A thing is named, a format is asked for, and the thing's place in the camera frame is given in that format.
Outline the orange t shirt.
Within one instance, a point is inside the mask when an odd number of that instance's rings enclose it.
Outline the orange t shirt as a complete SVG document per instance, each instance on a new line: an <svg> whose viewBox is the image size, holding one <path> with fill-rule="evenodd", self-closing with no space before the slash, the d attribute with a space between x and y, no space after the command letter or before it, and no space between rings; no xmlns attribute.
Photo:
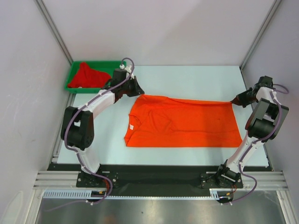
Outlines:
<svg viewBox="0 0 299 224"><path fill-rule="evenodd" d="M239 147L231 102L141 95L130 111L128 147Z"/></svg>

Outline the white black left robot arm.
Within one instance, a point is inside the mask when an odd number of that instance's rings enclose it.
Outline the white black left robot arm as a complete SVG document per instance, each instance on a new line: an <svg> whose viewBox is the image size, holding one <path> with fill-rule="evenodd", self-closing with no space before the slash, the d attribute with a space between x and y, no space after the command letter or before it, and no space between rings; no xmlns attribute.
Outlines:
<svg viewBox="0 0 299 224"><path fill-rule="evenodd" d="M123 95L135 97L144 94L133 74L132 65L121 65L113 71L113 76L103 88L88 102L79 107L68 106L64 111L60 137L65 147L73 151L92 186L99 186L108 179L98 172L100 160L91 145L95 137L94 120Z"/></svg>

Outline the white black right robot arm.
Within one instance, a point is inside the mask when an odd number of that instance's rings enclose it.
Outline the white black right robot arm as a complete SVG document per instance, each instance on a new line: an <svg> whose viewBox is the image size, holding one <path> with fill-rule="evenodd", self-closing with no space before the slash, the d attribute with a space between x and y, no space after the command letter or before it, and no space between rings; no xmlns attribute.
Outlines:
<svg viewBox="0 0 299 224"><path fill-rule="evenodd" d="M262 76L253 88L232 100L233 104L243 108L252 103L257 105L245 125L246 135L242 143L215 174L215 181L221 188L239 183L244 166L253 152L277 136L289 112L289 108L279 102L277 92L288 94L289 90L284 88L281 91L275 87L271 77Z"/></svg>

